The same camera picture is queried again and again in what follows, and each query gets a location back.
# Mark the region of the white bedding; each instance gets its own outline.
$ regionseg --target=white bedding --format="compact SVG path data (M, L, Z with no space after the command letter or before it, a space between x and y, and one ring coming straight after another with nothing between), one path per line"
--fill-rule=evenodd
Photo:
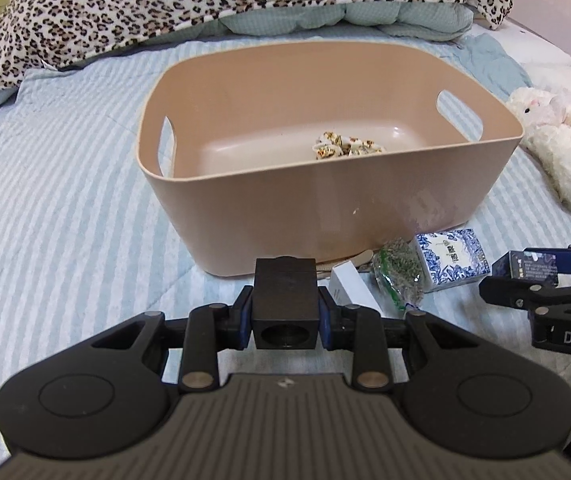
M502 42L501 34L492 33ZM519 32L517 38L529 35ZM356 27L316 36L401 41ZM260 40L230 41L236 43L225 48ZM510 48L525 58L517 43ZM531 48L529 40L524 43ZM447 46L425 47L447 59ZM18 102L0 110L0 385L17 370L139 312L185 317L199 304L232 302L251 281L213 278L194 266L133 156L142 100L156 78L180 59L219 48L223 41L193 42L105 59L78 73L35 72ZM474 117L454 112L462 130L478 129ZM490 260L528 245L571 243L571 214L522 150L470 226ZM475 285L430 294L424 307L541 363L571 385L571 356L531 348L526 314L486 305ZM175 354L168 377L177 362ZM220 356L222 378L240 370L345 371L347 364L344 354L319 350ZM0 460L5 456L0 440Z

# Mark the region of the mattress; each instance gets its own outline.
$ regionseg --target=mattress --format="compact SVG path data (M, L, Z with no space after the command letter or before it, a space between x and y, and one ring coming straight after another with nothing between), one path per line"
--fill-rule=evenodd
M361 27L278 41L339 39L406 43L471 67L461 65L468 61L456 55L456 44L393 40ZM133 145L143 102L165 68L261 41L271 40L191 42L104 59L80 72L31 72L16 103L0 109L0 386L18 370L142 311L187 317L201 304L231 303L252 282L215 278L194 265L137 167ZM485 76L495 92L508 91L498 73ZM478 118L465 107L444 106L461 131L471 138L479 133ZM166 143L162 165L170 157ZM469 226L490 260L510 249L571 243L571 214L522 150ZM427 295L423 307L554 370L571 385L571 356L531 348L526 314L483 303L475 285ZM176 377L179 355L172 352L167 380ZM225 351L220 367L223 380L237 371L347 372L349 356L320 348ZM0 439L0 461L6 454Z

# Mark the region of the floral patterned box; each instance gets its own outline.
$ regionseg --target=floral patterned box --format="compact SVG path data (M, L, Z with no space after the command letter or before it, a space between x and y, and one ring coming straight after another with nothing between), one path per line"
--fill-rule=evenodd
M472 229L415 237L425 291L475 282L490 273L488 260Z

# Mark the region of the striped bedsheet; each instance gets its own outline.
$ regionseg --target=striped bedsheet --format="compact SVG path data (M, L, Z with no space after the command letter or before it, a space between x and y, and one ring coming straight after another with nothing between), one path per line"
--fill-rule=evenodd
M511 60L498 44L485 44L485 53L467 52L460 44L392 39L360 27L289 38L411 44L469 72L489 70L479 78L502 98L527 83L505 78L501 67ZM134 141L146 96L167 67L262 41L270 40L195 41L104 59L80 72L31 72L16 103L0 110L0 386L19 369L137 313L185 317L200 304L233 301L250 282L214 278L194 265L136 164ZM478 135L480 124L465 108L454 100L441 106L469 137ZM165 162L169 154L167 146ZM490 260L508 249L571 243L571 214L522 150L469 226ZM531 348L526 314L484 304L474 285L428 295L424 307L571 384L571 356ZM176 373L178 358L174 352L168 377ZM345 371L349 359L320 349L226 351L220 364L225 377L239 370ZM0 461L5 457L0 439Z

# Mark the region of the white plush toy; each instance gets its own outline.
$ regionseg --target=white plush toy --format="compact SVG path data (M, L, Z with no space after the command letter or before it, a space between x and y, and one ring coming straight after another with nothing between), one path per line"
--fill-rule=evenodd
M541 161L561 201L571 208L571 93L518 88L507 107L523 124L521 145Z

